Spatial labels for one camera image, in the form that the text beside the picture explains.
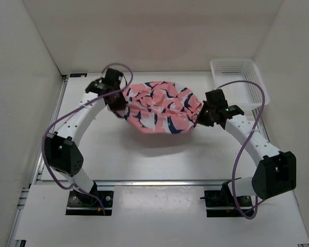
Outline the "pink shark print shorts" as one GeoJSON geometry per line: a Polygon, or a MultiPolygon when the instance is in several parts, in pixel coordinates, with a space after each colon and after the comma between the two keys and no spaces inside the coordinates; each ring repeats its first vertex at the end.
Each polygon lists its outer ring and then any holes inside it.
{"type": "Polygon", "coordinates": [[[202,108],[189,88],[169,81],[132,84],[123,95],[127,105],[114,114],[145,134],[188,132],[202,108]]]}

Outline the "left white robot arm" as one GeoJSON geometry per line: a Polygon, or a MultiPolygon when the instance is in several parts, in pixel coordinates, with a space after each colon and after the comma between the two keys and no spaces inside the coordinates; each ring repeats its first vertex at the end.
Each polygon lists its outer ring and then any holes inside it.
{"type": "Polygon", "coordinates": [[[42,139],[44,164],[56,182],[65,190],[73,189],[80,194],[86,206],[97,202],[97,186],[83,169],[84,158],[79,150],[80,141],[97,114],[107,105],[123,106],[124,74],[106,67],[102,76],[85,88],[78,107],[57,119],[42,139]]]}

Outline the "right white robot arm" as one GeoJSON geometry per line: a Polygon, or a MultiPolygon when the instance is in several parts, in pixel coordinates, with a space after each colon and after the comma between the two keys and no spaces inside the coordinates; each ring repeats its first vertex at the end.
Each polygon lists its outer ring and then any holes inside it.
{"type": "Polygon", "coordinates": [[[282,152],[255,132],[241,108],[228,105],[221,89],[209,91],[205,96],[197,122],[211,127],[220,125],[242,145],[256,165],[252,177],[223,183],[222,202],[232,206],[241,196],[266,200],[294,190],[297,185],[295,155],[282,152]]]}

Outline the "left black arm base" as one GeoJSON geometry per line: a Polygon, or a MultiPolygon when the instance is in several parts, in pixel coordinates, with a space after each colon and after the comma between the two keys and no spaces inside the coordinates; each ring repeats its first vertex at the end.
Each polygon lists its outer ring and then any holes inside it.
{"type": "Polygon", "coordinates": [[[113,208],[114,191],[92,189],[91,193],[100,200],[82,194],[76,190],[70,190],[65,214],[68,216],[111,216],[113,208]]]}

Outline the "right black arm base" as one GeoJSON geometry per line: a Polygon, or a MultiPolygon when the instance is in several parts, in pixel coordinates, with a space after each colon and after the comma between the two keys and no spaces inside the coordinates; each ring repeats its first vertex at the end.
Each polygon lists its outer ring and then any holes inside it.
{"type": "MultiPolygon", "coordinates": [[[[230,181],[224,182],[220,190],[205,190],[204,196],[200,197],[200,200],[205,201],[207,218],[243,217],[234,202],[229,183],[230,181]]],[[[237,202],[247,217],[251,217],[255,213],[255,206],[253,206],[250,196],[237,197],[237,202]]]]}

